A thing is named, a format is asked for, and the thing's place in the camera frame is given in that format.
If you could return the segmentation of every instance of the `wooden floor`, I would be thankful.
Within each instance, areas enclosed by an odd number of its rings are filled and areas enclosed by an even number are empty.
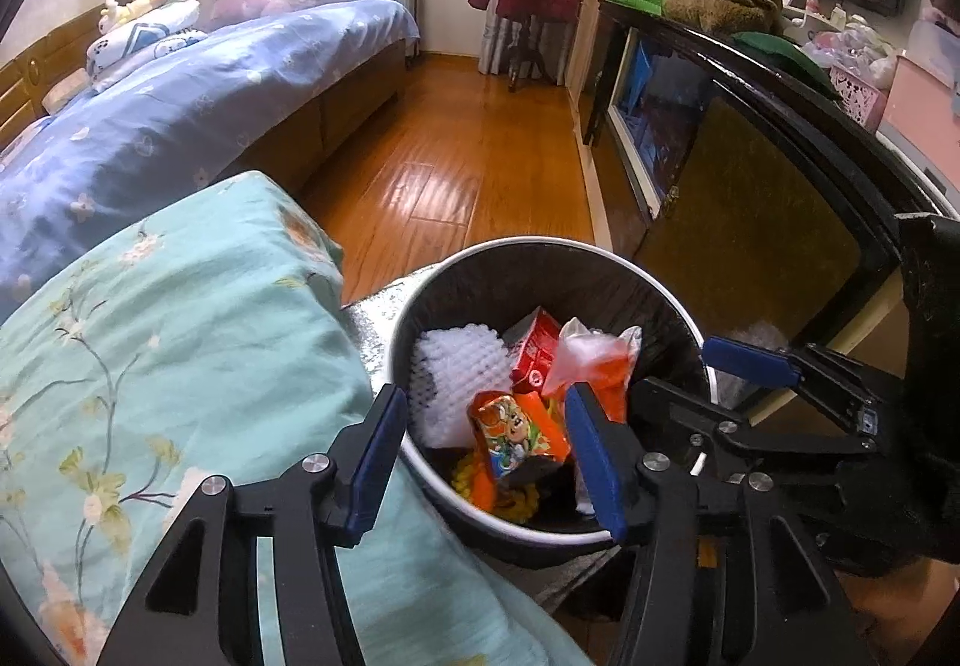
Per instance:
[[[344,302],[480,241],[593,241],[566,90],[509,94],[476,60],[426,56],[301,196],[346,251]]]

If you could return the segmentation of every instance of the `metal screw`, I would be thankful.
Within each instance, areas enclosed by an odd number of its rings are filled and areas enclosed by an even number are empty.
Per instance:
[[[769,492],[774,488],[774,481],[762,471],[755,471],[750,474],[747,477],[747,482],[750,482],[750,487],[760,493]]]
[[[207,477],[200,483],[203,495],[220,495],[227,488],[227,480],[223,477]]]
[[[330,458],[318,452],[314,455],[306,455],[301,465],[308,474],[319,474],[320,471],[325,471],[330,465]]]
[[[648,452],[643,456],[643,464],[651,471],[666,471],[670,467],[670,458],[662,452]]]

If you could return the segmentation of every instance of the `yellow plush toy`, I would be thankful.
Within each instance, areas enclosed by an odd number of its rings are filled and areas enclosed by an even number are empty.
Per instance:
[[[139,19],[154,8],[160,8],[171,0],[134,0],[130,5],[120,5],[116,0],[107,0],[107,6],[100,12],[100,34],[106,35],[112,29]]]

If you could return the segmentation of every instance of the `gray curtain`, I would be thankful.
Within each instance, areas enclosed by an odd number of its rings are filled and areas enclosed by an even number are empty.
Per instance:
[[[484,27],[483,43],[480,46],[480,73],[483,75],[498,75],[505,73],[505,55],[507,49],[517,39],[520,25],[510,20],[501,19],[496,15],[496,4],[499,0],[491,0],[487,8],[487,23]],[[566,63],[570,56],[570,47],[573,46],[573,36],[576,25],[540,25],[534,22],[532,41],[539,46],[544,54],[546,70],[557,79],[558,86],[565,84]],[[531,68],[523,69],[524,75],[529,75]],[[534,77],[539,73],[534,70]]]

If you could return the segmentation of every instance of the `black trash can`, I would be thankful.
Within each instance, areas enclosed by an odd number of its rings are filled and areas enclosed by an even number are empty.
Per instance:
[[[470,323],[504,332],[537,306],[560,323],[578,316],[587,327],[619,334],[643,328],[634,379],[657,376],[716,400],[716,378],[700,359],[703,337],[677,300],[649,274],[610,252],[577,241],[513,238],[454,255],[411,296],[397,316],[387,351],[387,381],[409,386],[416,339],[426,330]],[[421,448],[408,433],[401,449],[408,467],[448,525],[467,545],[526,568],[559,565],[610,547],[610,534],[592,518],[541,512],[526,526],[480,511],[450,487],[449,452]]]

